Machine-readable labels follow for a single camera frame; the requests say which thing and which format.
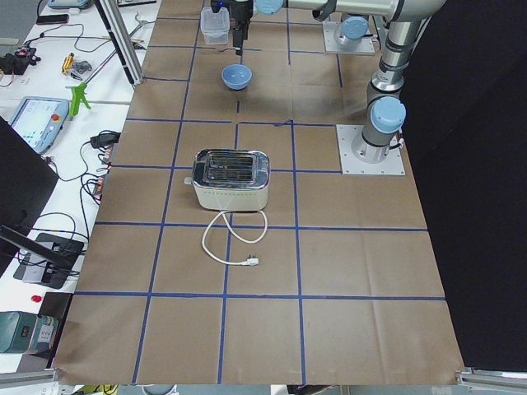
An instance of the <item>bowl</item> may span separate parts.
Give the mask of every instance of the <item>bowl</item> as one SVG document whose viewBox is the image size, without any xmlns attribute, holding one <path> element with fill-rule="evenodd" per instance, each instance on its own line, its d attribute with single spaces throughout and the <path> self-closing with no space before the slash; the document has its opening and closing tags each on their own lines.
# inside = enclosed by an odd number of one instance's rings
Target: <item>bowl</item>
<svg viewBox="0 0 527 395">
<path fill-rule="evenodd" d="M 243 64 L 231 64 L 230 66 L 225 67 L 222 71 L 223 82 L 235 91 L 247 87 L 252 76 L 253 72 Z"/>
</svg>

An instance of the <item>mounting plate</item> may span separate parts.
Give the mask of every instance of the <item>mounting plate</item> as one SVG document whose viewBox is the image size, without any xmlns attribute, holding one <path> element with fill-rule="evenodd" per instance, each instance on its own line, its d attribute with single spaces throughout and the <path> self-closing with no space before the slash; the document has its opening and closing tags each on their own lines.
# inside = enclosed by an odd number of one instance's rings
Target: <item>mounting plate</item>
<svg viewBox="0 0 527 395">
<path fill-rule="evenodd" d="M 335 31 L 339 25 L 340 22 L 322 22 L 326 53 L 348 53 L 351 55 L 373 55 L 375 53 L 373 42 L 369 37 L 360 40 L 349 40 L 346 44 L 339 43 L 335 39 Z"/>
<path fill-rule="evenodd" d="M 380 162 L 370 164 L 359 160 L 352 152 L 352 141 L 362 132 L 364 125 L 337 125 L 338 151 L 343 174 L 349 175 L 406 175 L 400 149 L 390 150 L 388 156 Z M 397 144 L 397 137 L 391 145 Z"/>
</svg>

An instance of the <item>teal box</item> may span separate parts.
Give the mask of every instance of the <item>teal box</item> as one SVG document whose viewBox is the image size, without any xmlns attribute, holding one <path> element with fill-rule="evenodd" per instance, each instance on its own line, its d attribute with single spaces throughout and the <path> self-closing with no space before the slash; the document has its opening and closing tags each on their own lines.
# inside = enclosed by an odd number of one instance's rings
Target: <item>teal box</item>
<svg viewBox="0 0 527 395">
<path fill-rule="evenodd" d="M 58 320 L 22 311 L 0 313 L 0 353 L 47 351 L 57 332 Z"/>
</svg>

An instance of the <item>screwdriver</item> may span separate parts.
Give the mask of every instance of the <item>screwdriver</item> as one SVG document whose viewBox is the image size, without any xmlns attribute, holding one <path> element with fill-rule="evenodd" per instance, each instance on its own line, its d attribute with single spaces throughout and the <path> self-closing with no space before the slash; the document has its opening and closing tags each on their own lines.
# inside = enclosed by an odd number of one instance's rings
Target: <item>screwdriver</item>
<svg viewBox="0 0 527 395">
<path fill-rule="evenodd" d="M 73 53 L 70 53 L 65 59 L 63 63 L 63 74 L 66 75 L 68 73 L 68 70 L 72 67 L 73 64 Z"/>
</svg>

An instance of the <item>computer monitor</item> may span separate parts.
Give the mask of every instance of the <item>computer monitor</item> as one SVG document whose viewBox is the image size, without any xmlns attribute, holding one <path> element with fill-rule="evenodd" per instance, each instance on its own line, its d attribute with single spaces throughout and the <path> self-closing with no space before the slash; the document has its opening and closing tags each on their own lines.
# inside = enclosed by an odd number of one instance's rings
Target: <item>computer monitor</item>
<svg viewBox="0 0 527 395">
<path fill-rule="evenodd" d="M 36 238 L 39 243 L 26 237 L 53 193 L 58 176 L 2 117 L 0 169 L 0 275 L 18 250 L 24 249 L 42 258 L 40 262 L 46 261 L 39 265 L 46 271 L 42 281 L 33 282 L 61 288 L 84 244 L 49 234 L 40 234 Z M 27 264 L 34 261 L 26 257 L 26 264 L 19 266 L 14 277 L 23 280 Z"/>
</svg>

